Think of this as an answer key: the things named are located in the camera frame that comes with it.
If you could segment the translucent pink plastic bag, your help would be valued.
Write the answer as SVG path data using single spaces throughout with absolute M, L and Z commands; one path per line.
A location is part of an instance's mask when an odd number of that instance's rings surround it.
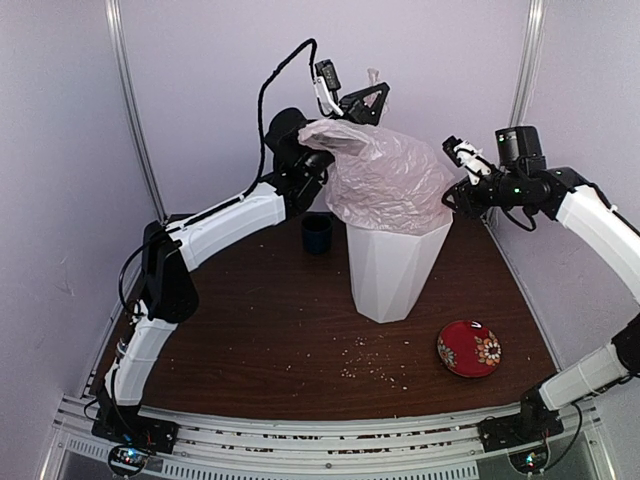
M 342 222 L 421 236 L 452 221 L 442 196 L 454 176 L 428 143 L 346 119 L 316 120 L 297 140 L 333 155 L 324 201 Z

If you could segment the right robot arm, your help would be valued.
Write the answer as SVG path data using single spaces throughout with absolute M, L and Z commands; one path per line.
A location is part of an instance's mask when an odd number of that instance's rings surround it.
M 492 209 L 509 216 L 521 209 L 523 229 L 533 231 L 544 214 L 580 238 L 600 259 L 590 284 L 604 280 L 604 290 L 626 288 L 639 298 L 639 232 L 601 188 L 571 167 L 550 167 L 533 126 L 503 128 L 495 133 L 498 163 L 485 159 L 470 142 L 451 136 L 442 149 L 462 180 L 449 187 L 442 202 L 454 213 L 478 219 Z M 478 423 L 486 452 L 542 442 L 563 432 L 561 411 L 604 394 L 639 375 L 639 319 L 629 322 L 603 346 L 526 391 L 516 413 Z

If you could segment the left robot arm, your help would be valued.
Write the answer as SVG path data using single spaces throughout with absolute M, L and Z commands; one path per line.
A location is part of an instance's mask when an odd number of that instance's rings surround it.
M 271 173 L 198 214 L 145 227 L 142 289 L 96 394 L 94 436 L 138 454 L 172 452 L 177 424 L 139 413 L 146 381 L 170 335 L 199 306 L 192 272 L 234 243 L 306 212 L 326 184 L 333 155 L 298 142 L 299 130 L 310 123 L 295 107 L 280 111 L 259 127 L 261 144 L 273 154 Z

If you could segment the white faceted trash bin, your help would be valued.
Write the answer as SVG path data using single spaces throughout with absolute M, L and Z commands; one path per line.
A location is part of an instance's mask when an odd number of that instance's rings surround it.
M 359 314 L 404 320 L 420 296 L 453 223 L 445 214 L 421 236 L 346 227 L 351 292 Z

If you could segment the dark blue enamel mug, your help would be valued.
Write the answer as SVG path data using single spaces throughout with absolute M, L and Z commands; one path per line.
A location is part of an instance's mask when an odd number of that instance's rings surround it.
M 306 253 L 322 255 L 332 246 L 333 220 L 324 213 L 306 215 L 301 222 L 302 246 Z

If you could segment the red floral plate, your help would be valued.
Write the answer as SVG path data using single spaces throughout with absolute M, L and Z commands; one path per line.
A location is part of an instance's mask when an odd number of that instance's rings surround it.
M 502 360 L 502 347 L 495 333 L 476 321 L 454 321 L 437 338 L 441 363 L 453 374 L 475 379 L 491 375 Z

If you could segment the right base circuit board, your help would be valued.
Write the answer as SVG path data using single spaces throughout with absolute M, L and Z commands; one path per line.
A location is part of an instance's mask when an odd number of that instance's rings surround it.
M 533 474 L 544 469 L 549 463 L 549 459 L 549 448 L 544 445 L 517 451 L 509 455 L 511 466 L 522 474 Z

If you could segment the base circuit board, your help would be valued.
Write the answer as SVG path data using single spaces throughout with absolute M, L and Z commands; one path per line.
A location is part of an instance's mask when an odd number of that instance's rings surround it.
M 517 451 L 509 455 L 511 466 L 522 474 L 533 474 L 544 469 L 549 463 L 549 459 L 549 448 L 544 445 Z
M 146 467 L 150 454 L 129 445 L 114 446 L 108 453 L 107 465 L 113 473 L 120 476 L 133 476 Z

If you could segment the left base circuit board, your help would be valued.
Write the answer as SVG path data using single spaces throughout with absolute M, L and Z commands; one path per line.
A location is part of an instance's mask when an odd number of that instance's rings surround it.
M 114 446 L 108 453 L 107 465 L 113 473 L 120 476 L 133 476 L 146 467 L 150 454 L 129 445 Z

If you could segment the aluminium corner post right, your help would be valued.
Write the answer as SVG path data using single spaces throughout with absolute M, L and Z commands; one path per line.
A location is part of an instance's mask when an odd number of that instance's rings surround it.
M 524 124 L 534 94 L 535 82 L 541 60 L 544 24 L 548 2 L 530 0 L 525 34 L 520 58 L 508 126 Z

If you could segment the aluminium corner post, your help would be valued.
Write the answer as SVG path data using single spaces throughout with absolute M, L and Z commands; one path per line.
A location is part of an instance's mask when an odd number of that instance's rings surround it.
M 121 2 L 118 0 L 106 0 L 105 11 L 125 105 L 127 123 L 131 133 L 136 159 L 140 167 L 143 183 L 151 200 L 155 216 L 159 222 L 165 223 L 168 215 L 151 164 L 142 119 L 136 99 L 134 82 L 128 59 L 124 26 L 122 22 Z
M 534 94 L 535 82 L 541 60 L 544 24 L 548 2 L 530 0 L 525 34 L 520 58 L 508 126 L 524 124 Z

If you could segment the aluminium corner post left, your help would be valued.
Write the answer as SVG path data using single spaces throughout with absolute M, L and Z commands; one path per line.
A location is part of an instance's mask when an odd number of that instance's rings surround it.
M 136 159 L 140 167 L 143 183 L 151 200 L 155 216 L 159 222 L 165 223 L 168 215 L 151 164 L 142 119 L 136 99 L 134 82 L 128 59 L 124 26 L 122 22 L 121 2 L 118 0 L 106 0 L 105 11 L 125 105 L 127 123 L 131 133 Z

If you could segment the aluminium front rail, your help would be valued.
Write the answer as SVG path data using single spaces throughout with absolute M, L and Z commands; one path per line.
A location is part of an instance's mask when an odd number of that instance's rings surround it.
M 178 426 L 174 450 L 151 458 L 143 479 L 524 479 L 516 468 L 551 450 L 545 479 L 614 479 L 595 407 L 562 411 L 564 432 L 488 452 L 477 426 L 516 405 L 362 421 L 252 420 L 145 407 Z

